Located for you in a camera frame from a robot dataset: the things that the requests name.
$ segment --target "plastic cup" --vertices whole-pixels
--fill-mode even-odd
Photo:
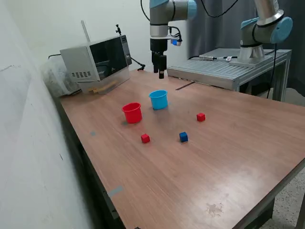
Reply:
[[[130,103],[122,107],[122,111],[125,113],[126,121],[128,123],[138,123],[142,120],[141,104]]]
[[[152,102],[152,107],[155,110],[164,109],[168,106],[166,90],[154,91],[149,94],[149,97]]]

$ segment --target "speckled floor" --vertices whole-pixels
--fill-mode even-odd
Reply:
[[[285,102],[305,106],[305,98],[291,88],[286,91]],[[266,222],[261,229],[294,229],[304,193],[305,169],[276,196],[273,218]]]

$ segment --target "small block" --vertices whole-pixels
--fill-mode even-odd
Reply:
[[[203,122],[205,120],[205,114],[204,113],[199,113],[197,115],[197,121],[198,122]]]
[[[186,134],[186,132],[182,132],[182,133],[180,133],[179,134],[179,137],[180,137],[180,141],[181,142],[188,142],[188,137],[187,137],[187,134]]]
[[[151,139],[149,138],[149,136],[147,134],[142,135],[141,140],[143,143],[148,143],[151,141]]]

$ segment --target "metal rod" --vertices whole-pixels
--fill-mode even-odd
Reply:
[[[82,28],[84,29],[84,33],[85,33],[87,42],[90,42],[90,37],[89,37],[89,35],[88,35],[87,28],[86,28],[86,25],[85,25],[84,20],[81,20],[81,25],[82,25]]]

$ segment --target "metal table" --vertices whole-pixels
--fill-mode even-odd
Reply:
[[[276,51],[273,100],[283,101],[285,99],[291,53],[291,50]],[[239,49],[216,49],[204,55],[214,57],[238,56]],[[256,68],[233,66],[227,61],[204,61],[199,58],[193,58],[181,64],[168,67],[167,73],[169,76],[238,92],[241,85],[273,68],[273,56],[274,53],[267,54],[266,59]]]

